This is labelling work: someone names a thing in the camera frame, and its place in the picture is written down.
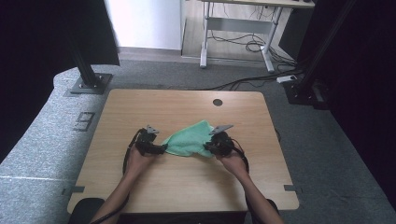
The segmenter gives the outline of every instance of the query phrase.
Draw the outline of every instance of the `black curtain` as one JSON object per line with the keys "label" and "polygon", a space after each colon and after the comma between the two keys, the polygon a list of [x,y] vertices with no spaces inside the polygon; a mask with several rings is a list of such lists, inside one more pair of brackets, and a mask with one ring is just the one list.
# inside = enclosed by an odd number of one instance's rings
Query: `black curtain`
{"label": "black curtain", "polygon": [[2,1],[0,38],[2,161],[47,102],[54,76],[76,67],[68,40],[86,63],[120,62],[104,1]]}
{"label": "black curtain", "polygon": [[[312,76],[326,84],[328,107],[396,208],[394,8],[392,1],[356,1]],[[318,21],[313,23],[320,24],[320,13],[328,11],[323,8],[315,13]],[[299,58],[317,47],[311,44],[320,42],[316,31],[309,30],[312,42],[304,40]]]}

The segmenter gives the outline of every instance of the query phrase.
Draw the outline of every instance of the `black cable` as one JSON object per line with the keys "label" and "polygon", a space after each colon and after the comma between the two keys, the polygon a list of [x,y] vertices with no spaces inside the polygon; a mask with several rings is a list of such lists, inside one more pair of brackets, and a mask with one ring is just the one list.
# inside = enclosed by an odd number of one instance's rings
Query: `black cable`
{"label": "black cable", "polygon": [[213,90],[221,91],[222,89],[224,89],[225,87],[230,86],[230,85],[232,85],[232,87],[234,87],[235,85],[237,85],[238,82],[254,81],[254,80],[270,81],[270,80],[276,80],[277,77],[283,77],[283,76],[286,76],[289,74],[298,75],[298,74],[301,74],[302,72],[303,72],[302,70],[291,69],[289,71],[284,71],[284,72],[273,74],[273,75],[266,76],[266,77],[245,77],[245,78],[237,79],[236,81],[232,81],[232,82],[229,82],[229,83],[217,86],[217,87],[200,89],[198,91],[213,91]]}
{"label": "black cable", "polygon": [[[132,146],[134,145],[134,143],[136,142],[136,138],[139,134],[141,134],[145,129],[140,129],[139,131],[137,131],[137,133],[134,135],[134,137],[132,138],[131,143],[129,144],[128,148],[126,149],[126,153],[124,156],[124,161],[123,161],[123,165],[122,165],[122,174],[125,174],[126,171],[126,166],[128,165],[128,159],[129,159],[129,155],[131,154],[131,149]],[[92,222],[91,224],[99,224],[104,222],[105,220],[108,220],[109,218],[113,217],[114,215],[116,215],[118,212],[120,212],[122,210],[123,207],[125,207],[125,205],[128,203],[129,201],[129,194],[126,196],[125,200],[123,201],[123,203],[114,211],[108,213],[107,215],[100,217],[98,219],[96,219],[94,222]]]}
{"label": "black cable", "polygon": [[[238,144],[239,148],[241,148],[241,145],[238,143],[238,141],[236,141],[235,139],[231,139],[231,140],[235,141],[236,144]],[[244,164],[245,164],[247,173],[249,173],[250,168],[249,168],[249,165],[248,165],[248,158],[245,156],[244,150],[243,150],[242,148],[241,148],[241,149],[239,149],[239,148],[233,147],[233,150],[236,151],[236,152],[238,153],[238,155],[241,157],[242,161],[243,161]],[[247,203],[247,209],[248,209],[248,211],[249,211],[250,214],[251,214],[252,223],[253,223],[253,224],[262,224],[263,222],[262,222],[262,221],[260,220],[260,218],[257,216],[257,214],[256,214],[256,212],[254,211],[253,207],[251,206],[250,201],[248,200],[248,197],[246,196],[246,194],[245,194],[245,201],[246,201],[246,203]]]}

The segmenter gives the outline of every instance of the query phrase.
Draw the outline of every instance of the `white desk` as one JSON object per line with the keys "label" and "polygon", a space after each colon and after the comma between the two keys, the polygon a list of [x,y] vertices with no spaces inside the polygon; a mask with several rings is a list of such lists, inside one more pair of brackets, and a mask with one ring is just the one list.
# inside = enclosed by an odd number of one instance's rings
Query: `white desk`
{"label": "white desk", "polygon": [[[271,62],[271,56],[268,53],[271,47],[271,42],[274,38],[275,30],[279,22],[280,13],[283,7],[302,7],[311,8],[315,4],[311,1],[309,3],[293,0],[201,0],[205,2],[205,15],[204,15],[204,42],[201,46],[201,68],[206,68],[207,59],[207,31],[218,30],[218,31],[231,31],[231,32],[243,32],[243,33],[254,33],[254,34],[265,34],[268,35],[265,46],[262,46],[262,57],[264,58],[267,70],[269,73],[273,73],[274,67]],[[210,17],[210,3],[227,3],[227,4],[242,4],[242,5],[255,5],[255,6],[269,6],[276,7],[276,13],[272,21],[249,21],[249,20],[236,20],[228,18],[216,18]]]}

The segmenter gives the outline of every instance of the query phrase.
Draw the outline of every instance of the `metal stand base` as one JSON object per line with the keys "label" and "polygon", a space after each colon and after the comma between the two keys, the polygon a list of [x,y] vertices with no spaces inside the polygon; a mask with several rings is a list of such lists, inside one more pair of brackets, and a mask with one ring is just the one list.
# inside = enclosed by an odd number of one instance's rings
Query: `metal stand base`
{"label": "metal stand base", "polygon": [[318,101],[314,92],[300,94],[298,93],[298,85],[299,84],[295,82],[283,83],[283,88],[285,88],[289,103],[291,105],[314,105]]}
{"label": "metal stand base", "polygon": [[296,82],[284,82],[283,88],[291,105],[312,105],[315,109],[328,109],[318,89],[311,90],[308,93],[301,93],[299,91],[299,83]]}
{"label": "metal stand base", "polygon": [[95,73],[96,83],[94,85],[86,85],[81,77],[78,78],[73,88],[70,90],[72,94],[103,94],[113,75],[104,73]]}

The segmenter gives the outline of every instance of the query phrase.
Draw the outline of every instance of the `metal leg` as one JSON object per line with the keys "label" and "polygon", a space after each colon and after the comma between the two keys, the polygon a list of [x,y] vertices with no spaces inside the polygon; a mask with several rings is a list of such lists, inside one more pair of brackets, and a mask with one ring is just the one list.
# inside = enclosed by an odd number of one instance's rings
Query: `metal leg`
{"label": "metal leg", "polygon": [[204,7],[206,7],[205,15],[204,15],[204,42],[201,46],[201,68],[206,68],[206,58],[207,58],[207,23],[209,20],[209,9],[210,3],[204,2]]}
{"label": "metal leg", "polygon": [[264,58],[265,64],[267,65],[267,70],[269,73],[274,73],[274,67],[271,62],[271,55],[268,53],[269,48],[271,48],[271,42],[274,39],[274,34],[276,31],[277,24],[279,22],[279,17],[282,12],[283,7],[277,7],[275,12],[275,17],[273,19],[273,24],[271,26],[270,34],[268,34],[267,43],[262,47],[262,57]]}

